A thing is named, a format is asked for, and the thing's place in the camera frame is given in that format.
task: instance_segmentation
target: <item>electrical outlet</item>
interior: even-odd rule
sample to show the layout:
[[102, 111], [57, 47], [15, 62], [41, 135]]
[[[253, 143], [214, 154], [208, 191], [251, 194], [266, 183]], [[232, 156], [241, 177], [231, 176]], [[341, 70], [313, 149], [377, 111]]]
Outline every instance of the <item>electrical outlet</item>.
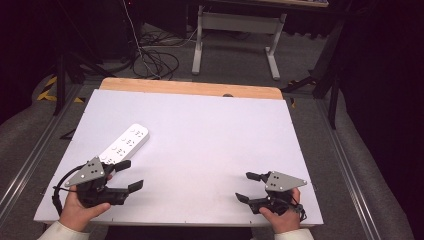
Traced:
[[148, 139], [147, 128], [140, 124], [133, 124], [99, 155], [100, 161], [116, 164], [122, 160], [129, 160]]

